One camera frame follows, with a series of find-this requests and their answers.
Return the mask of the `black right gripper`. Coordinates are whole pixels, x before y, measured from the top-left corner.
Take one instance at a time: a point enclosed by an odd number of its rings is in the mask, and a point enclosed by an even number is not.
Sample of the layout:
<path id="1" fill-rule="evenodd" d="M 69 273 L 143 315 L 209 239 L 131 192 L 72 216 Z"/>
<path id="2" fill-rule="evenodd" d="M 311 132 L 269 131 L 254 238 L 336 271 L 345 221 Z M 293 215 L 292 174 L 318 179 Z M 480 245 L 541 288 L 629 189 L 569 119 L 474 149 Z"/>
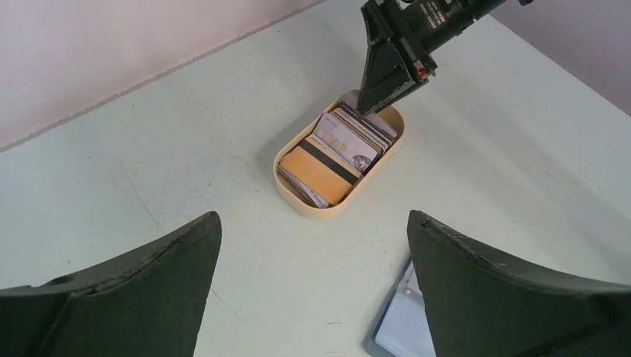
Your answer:
<path id="1" fill-rule="evenodd" d="M 382 111 L 435 74 L 432 53 L 503 1 L 367 1 L 368 52 L 356 111 Z"/>

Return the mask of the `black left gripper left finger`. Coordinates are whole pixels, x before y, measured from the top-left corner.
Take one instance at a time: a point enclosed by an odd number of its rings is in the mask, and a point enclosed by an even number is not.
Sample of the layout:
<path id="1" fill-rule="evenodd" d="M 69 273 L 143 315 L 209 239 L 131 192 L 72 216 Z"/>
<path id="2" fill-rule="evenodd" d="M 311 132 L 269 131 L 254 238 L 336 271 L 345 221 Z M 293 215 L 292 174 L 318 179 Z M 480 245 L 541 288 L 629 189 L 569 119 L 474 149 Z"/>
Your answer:
<path id="1" fill-rule="evenodd" d="M 1 291 L 3 356 L 192 356 L 222 242 L 211 211 L 41 286 Z"/>

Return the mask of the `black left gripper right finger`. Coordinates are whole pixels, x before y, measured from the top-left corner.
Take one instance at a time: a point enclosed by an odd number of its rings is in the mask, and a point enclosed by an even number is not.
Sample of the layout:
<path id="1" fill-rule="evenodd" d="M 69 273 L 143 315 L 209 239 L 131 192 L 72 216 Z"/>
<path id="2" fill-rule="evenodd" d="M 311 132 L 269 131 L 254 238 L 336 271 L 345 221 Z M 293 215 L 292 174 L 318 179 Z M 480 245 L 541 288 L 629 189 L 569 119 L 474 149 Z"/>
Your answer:
<path id="1" fill-rule="evenodd" d="M 628 356 L 630 287 L 555 271 L 412 210 L 407 237 L 438 356 Z"/>

